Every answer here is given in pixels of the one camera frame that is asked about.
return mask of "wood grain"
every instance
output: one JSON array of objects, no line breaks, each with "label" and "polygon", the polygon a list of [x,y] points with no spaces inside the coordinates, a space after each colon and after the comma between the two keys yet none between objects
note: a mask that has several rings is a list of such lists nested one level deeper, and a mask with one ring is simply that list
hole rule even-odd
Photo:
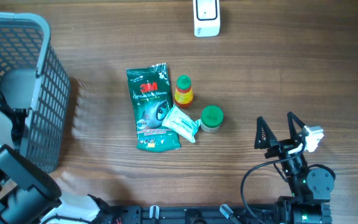
[{"label": "wood grain", "polygon": [[[263,115],[279,139],[286,114],[324,128],[306,159],[337,173],[335,223],[358,223],[358,1],[223,1],[217,37],[193,35],[189,2],[0,6],[40,14],[70,75],[72,92],[60,165],[62,190],[111,204],[240,205],[240,182],[265,162],[253,148]],[[139,151],[125,68],[167,62],[172,83],[187,74],[197,119],[225,112],[216,134],[161,154]],[[289,195],[273,167],[246,183],[252,203]]]}]

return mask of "glove package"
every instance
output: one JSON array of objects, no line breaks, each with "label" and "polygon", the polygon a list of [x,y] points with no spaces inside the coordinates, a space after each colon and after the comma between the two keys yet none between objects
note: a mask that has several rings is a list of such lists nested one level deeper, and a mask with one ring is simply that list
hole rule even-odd
[{"label": "glove package", "polygon": [[160,63],[126,72],[135,113],[137,148],[152,152],[180,148],[178,134],[162,126],[172,108],[167,65]]}]

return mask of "plastic basket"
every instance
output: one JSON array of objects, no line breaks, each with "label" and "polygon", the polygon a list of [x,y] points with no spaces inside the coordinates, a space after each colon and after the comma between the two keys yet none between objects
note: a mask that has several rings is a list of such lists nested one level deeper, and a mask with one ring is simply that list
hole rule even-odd
[{"label": "plastic basket", "polygon": [[0,12],[0,91],[11,108],[31,108],[20,154],[45,172],[55,170],[70,81],[42,17]]}]

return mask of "small bottle with green cap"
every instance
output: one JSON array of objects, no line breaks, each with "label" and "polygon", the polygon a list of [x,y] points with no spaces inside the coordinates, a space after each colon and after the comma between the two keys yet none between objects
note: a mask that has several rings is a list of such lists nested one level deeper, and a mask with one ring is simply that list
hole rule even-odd
[{"label": "small bottle with green cap", "polygon": [[190,77],[187,75],[179,76],[175,89],[175,103],[180,108],[188,108],[193,102],[193,89]]},{"label": "small bottle with green cap", "polygon": [[216,132],[223,122],[223,111],[218,106],[210,105],[201,114],[201,128],[209,133]]}]

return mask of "green bottle cap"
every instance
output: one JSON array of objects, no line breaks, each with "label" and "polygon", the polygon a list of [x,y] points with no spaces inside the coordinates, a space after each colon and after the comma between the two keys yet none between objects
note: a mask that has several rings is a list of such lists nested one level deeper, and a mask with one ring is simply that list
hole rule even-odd
[{"label": "green bottle cap", "polygon": [[223,122],[222,109],[214,105],[207,106],[201,114],[201,122],[209,128],[218,127]]},{"label": "green bottle cap", "polygon": [[178,88],[181,90],[187,90],[191,87],[191,79],[187,75],[179,76],[177,80]]}]

